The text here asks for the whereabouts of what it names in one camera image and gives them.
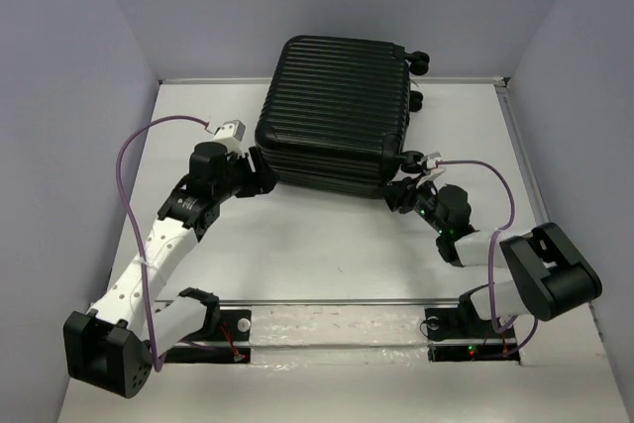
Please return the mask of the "black hard-shell suitcase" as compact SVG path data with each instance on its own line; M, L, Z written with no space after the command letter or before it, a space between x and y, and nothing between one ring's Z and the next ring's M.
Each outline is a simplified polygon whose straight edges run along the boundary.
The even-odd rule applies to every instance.
M284 184L376 198L422 156L405 149L423 96L411 78L427 53L382 41L296 36L280 53L257 125L264 162Z

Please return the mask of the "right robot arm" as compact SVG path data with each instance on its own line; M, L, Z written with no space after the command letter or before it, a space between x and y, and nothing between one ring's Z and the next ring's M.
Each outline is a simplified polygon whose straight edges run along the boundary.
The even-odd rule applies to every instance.
M382 188L392 212L416 213L436 233L440 257L454 267L484 265L487 283L459 297L456 316L442 323L477 336L490 325L503 331L516 317L548 322L590 303L603 291L595 269L555 223L515 235L471 224L468 193L407 177Z

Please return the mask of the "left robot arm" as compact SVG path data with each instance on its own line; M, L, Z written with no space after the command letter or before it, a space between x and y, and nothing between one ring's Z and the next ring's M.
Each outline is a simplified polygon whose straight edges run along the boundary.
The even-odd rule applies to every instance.
M162 311L153 305L224 202L268 194L275 185L275 173L257 148L242 154L215 141L197 144L188 173L159 209L138 253L100 299L64 322L69 376L132 398L172 347L213 336L222 322L215 294L186 287Z

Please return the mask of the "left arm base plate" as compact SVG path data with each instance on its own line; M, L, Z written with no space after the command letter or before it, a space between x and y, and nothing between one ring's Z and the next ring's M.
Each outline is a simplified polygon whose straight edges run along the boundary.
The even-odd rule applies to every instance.
M211 333L185 337L165 355L166 364L247 365L251 362L252 310L222 308Z

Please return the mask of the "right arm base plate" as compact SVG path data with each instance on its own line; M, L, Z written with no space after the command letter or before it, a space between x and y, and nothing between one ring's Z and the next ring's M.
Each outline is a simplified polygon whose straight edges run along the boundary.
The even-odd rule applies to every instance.
M431 363L519 362L513 328L497 334L489 321L468 318L458 307L430 307L419 330Z

